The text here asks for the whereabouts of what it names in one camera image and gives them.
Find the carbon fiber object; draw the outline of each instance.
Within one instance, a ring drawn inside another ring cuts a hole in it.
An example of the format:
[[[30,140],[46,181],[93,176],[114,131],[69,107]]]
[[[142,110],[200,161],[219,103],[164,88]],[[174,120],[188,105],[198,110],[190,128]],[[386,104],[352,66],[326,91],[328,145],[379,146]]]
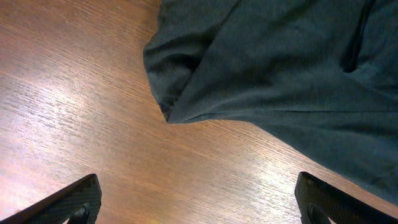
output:
[[[398,223],[398,220],[366,205],[326,182],[301,172],[295,196],[303,224]]]
[[[0,224],[94,224],[101,207],[101,188],[96,174],[90,174]]]

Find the dark green fabric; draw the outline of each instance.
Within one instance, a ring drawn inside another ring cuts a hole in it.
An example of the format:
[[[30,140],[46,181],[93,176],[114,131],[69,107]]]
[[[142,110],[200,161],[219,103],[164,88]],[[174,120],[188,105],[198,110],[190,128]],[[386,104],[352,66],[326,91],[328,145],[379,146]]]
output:
[[[254,123],[398,205],[397,21],[394,0],[163,0],[144,65],[167,122]]]

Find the wooden table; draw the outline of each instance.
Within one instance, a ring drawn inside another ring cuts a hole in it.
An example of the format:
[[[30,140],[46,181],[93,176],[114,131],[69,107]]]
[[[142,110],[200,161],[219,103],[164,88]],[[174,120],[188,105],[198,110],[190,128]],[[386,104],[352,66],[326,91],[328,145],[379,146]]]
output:
[[[166,124],[142,50],[159,1],[0,1],[0,219],[89,173],[97,223],[300,223],[300,171],[398,208],[247,123]]]

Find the table surface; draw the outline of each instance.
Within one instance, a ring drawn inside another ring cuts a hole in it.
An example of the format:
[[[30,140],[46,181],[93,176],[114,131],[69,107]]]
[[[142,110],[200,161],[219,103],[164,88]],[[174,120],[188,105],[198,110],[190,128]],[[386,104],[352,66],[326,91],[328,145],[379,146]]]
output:
[[[159,1],[0,2],[0,219],[89,173],[97,223],[300,223],[300,171],[391,205],[242,122],[166,124],[142,64]]]

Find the cloth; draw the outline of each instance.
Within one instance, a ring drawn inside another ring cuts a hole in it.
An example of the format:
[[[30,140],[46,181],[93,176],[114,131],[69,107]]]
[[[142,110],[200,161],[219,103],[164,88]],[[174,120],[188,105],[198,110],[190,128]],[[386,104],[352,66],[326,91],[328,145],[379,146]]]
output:
[[[168,123],[251,122],[398,205],[398,1],[163,0],[144,49]]]

